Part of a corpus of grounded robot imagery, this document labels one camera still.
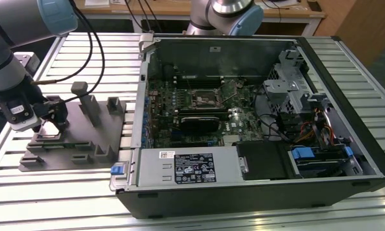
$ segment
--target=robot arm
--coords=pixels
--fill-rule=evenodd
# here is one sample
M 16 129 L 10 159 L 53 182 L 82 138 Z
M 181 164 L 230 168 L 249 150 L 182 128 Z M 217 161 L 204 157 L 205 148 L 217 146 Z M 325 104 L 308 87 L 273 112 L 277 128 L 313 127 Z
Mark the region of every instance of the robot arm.
M 0 0 L 0 107 L 13 130 L 40 126 L 33 105 L 49 100 L 30 84 L 32 76 L 10 49 L 61 36 L 76 28 L 69 0 Z
M 194 0 L 186 34 L 253 35 L 262 17 L 253 0 Z

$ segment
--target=warning label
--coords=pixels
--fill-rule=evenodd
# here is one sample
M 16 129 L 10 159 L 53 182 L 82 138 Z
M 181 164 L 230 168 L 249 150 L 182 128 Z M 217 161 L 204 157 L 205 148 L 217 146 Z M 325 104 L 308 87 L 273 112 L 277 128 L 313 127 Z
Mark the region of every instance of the warning label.
M 217 182 L 212 153 L 174 155 L 174 182 Z

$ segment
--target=cable connector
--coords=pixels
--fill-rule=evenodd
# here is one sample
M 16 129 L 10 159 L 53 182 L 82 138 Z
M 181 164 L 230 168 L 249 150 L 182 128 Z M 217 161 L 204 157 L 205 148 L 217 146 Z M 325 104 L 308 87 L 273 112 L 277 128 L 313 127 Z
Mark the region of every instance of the cable connector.
M 53 84 L 53 83 L 57 83 L 57 79 L 34 81 L 32 82 L 32 85 L 46 85 L 46 84 Z

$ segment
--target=desk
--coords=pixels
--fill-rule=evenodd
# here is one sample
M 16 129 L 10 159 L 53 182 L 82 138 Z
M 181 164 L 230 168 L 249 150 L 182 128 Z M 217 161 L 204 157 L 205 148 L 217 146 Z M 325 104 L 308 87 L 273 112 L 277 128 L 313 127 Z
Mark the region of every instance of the desk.
M 82 13 L 92 19 L 129 19 L 133 21 L 128 7 L 124 5 L 112 4 L 109 8 L 96 8 L 96 9 L 85 9 L 84 2 L 85 0 L 74 0 L 78 8 Z M 158 20 L 177 20 L 177 21 L 189 21 L 190 17 L 190 3 L 176 1 L 176 0 L 148 0 L 149 5 L 154 11 Z M 310 11 L 308 7 L 306 0 L 302 0 L 300 3 L 301 6 L 306 7 L 308 10 L 278 10 L 277 9 L 266 9 L 264 10 L 264 20 L 265 23 L 301 23 L 306 24 L 304 31 L 301 33 L 302 36 L 312 36 L 320 24 L 322 18 L 325 18 L 324 12 Z M 142 15 L 142 10 L 137 0 L 130 0 L 129 6 L 132 12 L 134 14 L 136 20 L 140 22 L 145 20 L 145 16 Z M 146 14 L 150 15 L 150 12 L 144 6 Z M 137 24 L 133 22 L 133 28 L 136 33 L 141 33 L 141 29 Z

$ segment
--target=metal workbench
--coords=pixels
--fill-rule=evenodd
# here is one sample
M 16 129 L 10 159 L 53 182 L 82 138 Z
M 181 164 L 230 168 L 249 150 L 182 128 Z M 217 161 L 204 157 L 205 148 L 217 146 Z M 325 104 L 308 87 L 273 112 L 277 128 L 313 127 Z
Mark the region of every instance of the metal workbench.
M 100 33 L 100 39 L 108 61 L 105 77 L 94 95 L 98 100 L 120 96 L 128 103 L 120 152 L 120 159 L 125 160 L 130 155 L 140 34 Z M 308 42 L 385 150 L 385 90 L 341 42 L 317 37 L 309 38 Z M 86 59 L 88 47 L 85 33 L 70 33 L 66 38 L 56 39 L 36 78 L 53 79 L 73 73 Z M 80 76 L 41 87 L 46 95 L 68 98 L 73 81 L 96 82 L 101 56 L 97 48 L 94 51 L 93 60 L 97 61 L 89 63 Z M 310 76 L 320 90 L 320 83 Z M 18 171 L 18 161 L 30 137 L 30 131 L 17 133 L 10 131 L 9 125 L 0 135 L 0 231 L 237 231 L 272 228 L 314 231 L 316 225 L 320 230 L 385 230 L 385 188 L 361 193 L 330 207 L 137 220 L 109 190 L 109 169 Z

